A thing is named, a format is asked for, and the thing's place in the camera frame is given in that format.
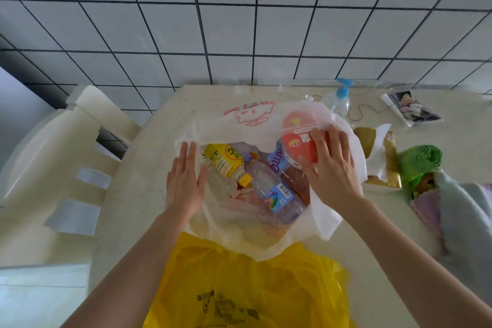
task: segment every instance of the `barcode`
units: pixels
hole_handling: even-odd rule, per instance
[[[284,186],[282,183],[280,183],[277,187],[280,189],[280,191],[283,193],[286,199],[288,199],[291,196],[287,187]]]

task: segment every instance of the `red cartoon drawing on bag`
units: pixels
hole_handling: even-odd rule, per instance
[[[235,112],[234,116],[239,123],[245,123],[245,126],[258,126],[268,120],[266,115],[272,113],[274,105],[273,101],[262,101],[254,107]]]

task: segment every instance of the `right hand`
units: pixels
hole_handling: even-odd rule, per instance
[[[311,132],[318,153],[318,171],[304,157],[299,157],[299,163],[320,200],[344,217],[364,196],[350,154],[347,134],[333,125],[328,127],[328,133],[330,149],[318,129]]]

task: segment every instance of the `bottle label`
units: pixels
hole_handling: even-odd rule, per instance
[[[279,183],[278,185],[273,186],[262,198],[270,210],[275,213],[291,202],[294,198],[294,194],[282,183]]]
[[[277,176],[281,176],[289,167],[289,163],[283,156],[282,144],[280,142],[277,143],[275,151],[267,156],[267,162],[270,169],[272,169]]]

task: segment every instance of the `white chair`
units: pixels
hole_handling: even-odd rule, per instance
[[[1,267],[90,258],[91,237],[51,228],[63,222],[66,199],[96,207],[104,201],[104,188],[77,178],[82,168],[107,176],[118,170],[120,161],[96,148],[101,126],[129,144],[141,127],[94,86],[78,86],[67,104],[22,140],[0,173]]]

